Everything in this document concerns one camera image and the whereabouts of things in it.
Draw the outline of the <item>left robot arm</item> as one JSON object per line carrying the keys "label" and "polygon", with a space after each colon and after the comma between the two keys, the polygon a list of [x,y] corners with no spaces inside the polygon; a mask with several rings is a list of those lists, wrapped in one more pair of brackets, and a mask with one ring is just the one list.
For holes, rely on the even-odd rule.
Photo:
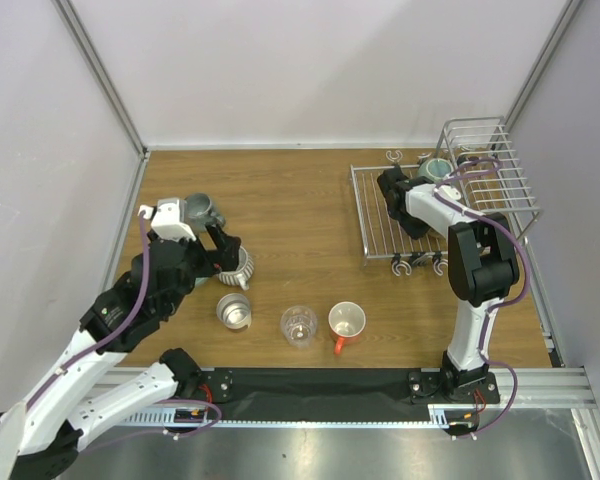
{"label": "left robot arm", "polygon": [[181,348],[164,352],[138,377],[94,399],[92,387],[172,317],[201,278],[233,270],[241,240],[216,224],[205,248],[179,203],[138,212],[142,251],[94,300],[64,352],[23,400],[0,413],[0,479],[54,479],[90,443],[154,403],[191,401],[204,374]]}

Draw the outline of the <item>grey metallic cup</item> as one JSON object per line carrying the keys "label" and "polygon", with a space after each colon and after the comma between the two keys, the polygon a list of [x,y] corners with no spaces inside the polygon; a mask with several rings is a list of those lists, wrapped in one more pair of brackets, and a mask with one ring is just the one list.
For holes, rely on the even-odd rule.
{"label": "grey metallic cup", "polygon": [[185,222],[194,232],[201,233],[199,231],[199,213],[208,205],[214,205],[216,207],[215,203],[212,201],[211,197],[205,193],[191,194],[185,198],[185,203]]}

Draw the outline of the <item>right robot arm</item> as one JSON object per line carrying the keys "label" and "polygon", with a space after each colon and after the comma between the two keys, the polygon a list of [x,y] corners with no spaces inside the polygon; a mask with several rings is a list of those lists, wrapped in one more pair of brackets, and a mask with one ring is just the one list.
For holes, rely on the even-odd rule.
{"label": "right robot arm", "polygon": [[379,175],[377,184],[388,216],[407,235],[419,239],[433,230],[447,243],[447,275],[458,308],[443,352],[440,389],[450,401],[462,402],[487,379],[493,325],[520,279],[520,244],[505,216],[464,205],[448,183],[408,178],[394,166]]}

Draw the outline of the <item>speckled teal ceramic mug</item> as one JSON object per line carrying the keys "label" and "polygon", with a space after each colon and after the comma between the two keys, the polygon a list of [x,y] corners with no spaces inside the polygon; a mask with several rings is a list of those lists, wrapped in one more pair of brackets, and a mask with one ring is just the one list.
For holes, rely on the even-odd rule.
{"label": "speckled teal ceramic mug", "polygon": [[418,176],[425,177],[434,183],[442,181],[454,170],[453,164],[444,158],[427,158],[418,168]]}

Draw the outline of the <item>orange mug white inside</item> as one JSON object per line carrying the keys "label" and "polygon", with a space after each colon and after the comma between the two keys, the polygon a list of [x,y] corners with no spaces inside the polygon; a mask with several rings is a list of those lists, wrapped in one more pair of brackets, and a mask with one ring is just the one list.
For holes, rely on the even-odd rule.
{"label": "orange mug white inside", "polygon": [[366,314],[356,303],[343,301],[334,305],[328,315],[328,326],[334,341],[334,354],[356,343],[366,328]]}

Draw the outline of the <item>white ribbed ceramic mug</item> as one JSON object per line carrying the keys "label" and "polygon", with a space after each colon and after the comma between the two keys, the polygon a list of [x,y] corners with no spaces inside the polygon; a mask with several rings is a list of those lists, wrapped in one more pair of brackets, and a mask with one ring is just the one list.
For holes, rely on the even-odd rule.
{"label": "white ribbed ceramic mug", "polygon": [[249,289],[249,281],[254,274],[255,264],[251,254],[241,246],[239,262],[236,270],[223,271],[217,275],[218,280],[227,286],[240,287],[243,291]]}

